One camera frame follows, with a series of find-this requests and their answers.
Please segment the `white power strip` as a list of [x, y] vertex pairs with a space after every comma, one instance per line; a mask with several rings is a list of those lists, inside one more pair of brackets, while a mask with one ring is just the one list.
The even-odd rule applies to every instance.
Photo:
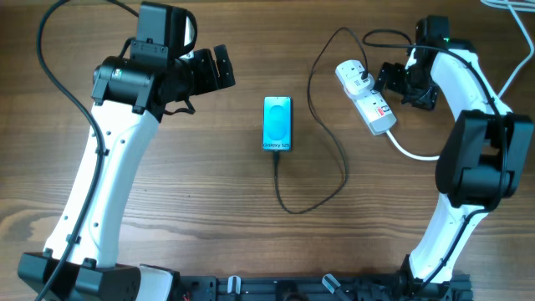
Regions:
[[[364, 75], [364, 66], [358, 60], [346, 60], [337, 66], [335, 73], [344, 88], [343, 77], [346, 74]], [[397, 119], [380, 92], [372, 89], [364, 96], [351, 101], [373, 135], [391, 136], [390, 129]]]

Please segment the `blue Galaxy smartphone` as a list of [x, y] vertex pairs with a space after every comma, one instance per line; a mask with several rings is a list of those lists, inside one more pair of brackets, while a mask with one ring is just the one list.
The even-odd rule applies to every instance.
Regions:
[[292, 98], [265, 97], [262, 117], [262, 148], [265, 151], [290, 151], [293, 138]]

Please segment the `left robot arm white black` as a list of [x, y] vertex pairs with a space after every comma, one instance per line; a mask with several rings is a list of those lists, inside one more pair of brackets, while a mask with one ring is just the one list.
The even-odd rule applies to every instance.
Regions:
[[40, 300], [187, 300], [172, 269], [117, 261], [120, 227], [142, 156], [178, 104], [235, 83], [227, 48], [196, 49], [197, 23], [184, 8], [144, 2], [137, 31], [94, 71], [90, 130], [64, 211], [43, 250], [24, 253], [18, 276]]

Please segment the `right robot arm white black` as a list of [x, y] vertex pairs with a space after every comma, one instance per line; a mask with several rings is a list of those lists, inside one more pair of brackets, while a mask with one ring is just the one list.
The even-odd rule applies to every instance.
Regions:
[[455, 124], [436, 163], [438, 203], [419, 245], [405, 258], [405, 295], [443, 285], [470, 235], [503, 198], [516, 191], [534, 124], [496, 95], [471, 42], [450, 36], [449, 20], [430, 15], [402, 46], [405, 65], [384, 63], [374, 84], [403, 103], [433, 110], [442, 93]]

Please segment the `white USB wall charger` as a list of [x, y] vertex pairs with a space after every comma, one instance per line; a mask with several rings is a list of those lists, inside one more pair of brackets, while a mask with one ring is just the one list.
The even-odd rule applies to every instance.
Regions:
[[343, 77], [344, 91], [350, 99], [358, 99], [373, 89], [375, 84], [373, 76], [368, 74], [364, 79], [362, 76], [363, 74], [346, 74]]

